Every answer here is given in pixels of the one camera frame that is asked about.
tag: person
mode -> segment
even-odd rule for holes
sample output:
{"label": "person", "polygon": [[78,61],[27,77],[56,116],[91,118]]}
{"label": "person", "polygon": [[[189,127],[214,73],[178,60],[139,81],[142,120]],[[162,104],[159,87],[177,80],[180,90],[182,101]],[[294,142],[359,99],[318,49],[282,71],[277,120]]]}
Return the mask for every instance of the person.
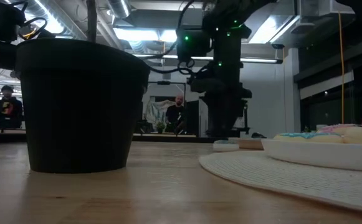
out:
{"label": "person", "polygon": [[20,128],[23,114],[22,103],[12,96],[12,87],[5,85],[2,87],[1,92],[4,96],[1,99],[0,127]]}
{"label": "person", "polygon": [[174,132],[178,134],[185,125],[183,95],[175,98],[175,105],[170,106],[166,112],[166,132]]}

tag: person sitting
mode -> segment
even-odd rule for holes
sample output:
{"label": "person sitting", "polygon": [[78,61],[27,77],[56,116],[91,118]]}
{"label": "person sitting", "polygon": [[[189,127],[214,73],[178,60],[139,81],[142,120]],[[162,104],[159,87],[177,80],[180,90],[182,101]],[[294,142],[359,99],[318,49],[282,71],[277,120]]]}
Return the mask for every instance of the person sitting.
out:
{"label": "person sitting", "polygon": [[185,126],[184,120],[184,98],[182,95],[178,95],[175,98],[175,105],[170,106],[166,112],[166,132],[178,134]]}
{"label": "person sitting", "polygon": [[22,123],[23,105],[12,96],[12,87],[5,85],[1,89],[0,128],[20,128]]}

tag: ceiling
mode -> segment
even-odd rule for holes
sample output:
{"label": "ceiling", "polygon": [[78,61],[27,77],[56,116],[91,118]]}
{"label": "ceiling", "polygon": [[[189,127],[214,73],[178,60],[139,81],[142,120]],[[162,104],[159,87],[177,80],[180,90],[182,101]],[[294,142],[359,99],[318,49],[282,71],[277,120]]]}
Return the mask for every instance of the ceiling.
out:
{"label": "ceiling", "polygon": [[[87,32],[87,12],[85,10],[85,0],[29,0],[39,1],[47,5],[53,17],[57,18],[62,24],[65,24],[65,32],[63,37],[77,37],[78,39],[85,38]],[[338,18],[334,12],[323,9],[322,5],[332,4],[334,0],[302,0],[301,7],[299,0],[279,0],[277,3],[268,4],[258,11],[254,12],[245,25],[252,30],[252,35],[242,41],[241,53],[243,57],[252,58],[282,58],[283,55],[273,49],[269,40],[286,25],[297,18],[298,14],[302,14],[301,21],[291,24],[286,32],[282,34],[274,43],[284,44],[286,47],[303,47],[314,44],[316,40],[323,39],[330,34],[338,31]],[[112,24],[113,17],[108,13],[109,7],[107,0],[96,0],[97,9],[100,16],[98,21],[97,42],[99,44],[116,46],[130,53],[157,54],[164,49],[168,49],[170,42],[158,42],[154,40],[143,40],[142,48],[136,49],[130,45],[127,40],[118,40],[118,35],[112,29],[150,29],[161,34],[164,30],[175,30],[178,22],[180,10],[186,4],[176,0],[129,0],[132,7],[132,12],[125,19],[115,19]],[[202,2],[196,1],[186,12],[183,24],[200,26],[203,13]],[[343,15],[343,23],[348,24],[355,17],[351,14]],[[305,32],[294,34],[292,30],[299,26],[301,22],[312,24],[312,29]],[[171,66],[173,62],[168,61],[162,66]],[[0,84],[14,83],[18,81],[10,77],[9,71],[0,70]]]}

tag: black plant pot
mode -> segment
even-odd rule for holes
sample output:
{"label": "black plant pot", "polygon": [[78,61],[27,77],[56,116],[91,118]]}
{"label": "black plant pot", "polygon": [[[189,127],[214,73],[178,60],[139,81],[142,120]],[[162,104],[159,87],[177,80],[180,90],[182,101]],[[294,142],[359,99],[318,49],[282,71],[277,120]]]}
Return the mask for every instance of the black plant pot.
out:
{"label": "black plant pot", "polygon": [[68,39],[17,46],[31,169],[101,172],[126,165],[149,67],[121,50]]}

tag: small potted plant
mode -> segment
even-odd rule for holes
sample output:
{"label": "small potted plant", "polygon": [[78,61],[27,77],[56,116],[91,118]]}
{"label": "small potted plant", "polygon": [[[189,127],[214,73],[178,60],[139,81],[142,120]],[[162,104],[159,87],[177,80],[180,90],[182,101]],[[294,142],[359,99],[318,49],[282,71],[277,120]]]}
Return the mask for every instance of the small potted plant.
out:
{"label": "small potted plant", "polygon": [[159,121],[156,123],[156,129],[159,134],[163,133],[164,128],[166,128],[166,125],[164,124],[164,122]]}

